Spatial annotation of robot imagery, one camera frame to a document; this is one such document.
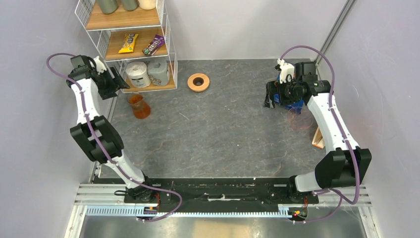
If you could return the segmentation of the amber glass carafe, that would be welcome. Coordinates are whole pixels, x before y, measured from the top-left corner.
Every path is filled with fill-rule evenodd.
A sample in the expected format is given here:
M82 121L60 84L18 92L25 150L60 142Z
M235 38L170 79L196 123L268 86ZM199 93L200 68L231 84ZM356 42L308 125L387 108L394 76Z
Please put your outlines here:
M127 102L137 119L145 119L151 114L151 107L145 102L141 94L130 94L127 96Z

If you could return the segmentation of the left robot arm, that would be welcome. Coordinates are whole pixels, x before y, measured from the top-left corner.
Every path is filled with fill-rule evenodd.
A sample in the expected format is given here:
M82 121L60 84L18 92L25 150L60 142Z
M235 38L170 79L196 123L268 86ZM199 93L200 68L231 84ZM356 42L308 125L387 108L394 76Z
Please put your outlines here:
M155 189L147 176L135 168L124 153L124 143L117 130L99 111L99 99L117 96L129 85L114 66L107 68L99 58L78 55L70 59L73 70L67 84L73 90L78 107L77 123L70 134L89 160L111 168L125 183L114 194L125 201L151 202Z

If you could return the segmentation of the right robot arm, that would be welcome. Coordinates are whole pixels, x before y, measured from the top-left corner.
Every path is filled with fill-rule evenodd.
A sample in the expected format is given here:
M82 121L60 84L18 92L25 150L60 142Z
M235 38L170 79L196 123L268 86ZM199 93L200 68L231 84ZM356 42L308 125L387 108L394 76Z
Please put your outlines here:
M298 203L306 192L334 191L346 202L356 204L372 155L369 149L359 146L346 128L336 105L333 84L318 78L313 62L293 64L278 59L275 69L277 79L266 83L265 107L304 102L317 122L326 149L325 157L312 172L290 177L287 199Z

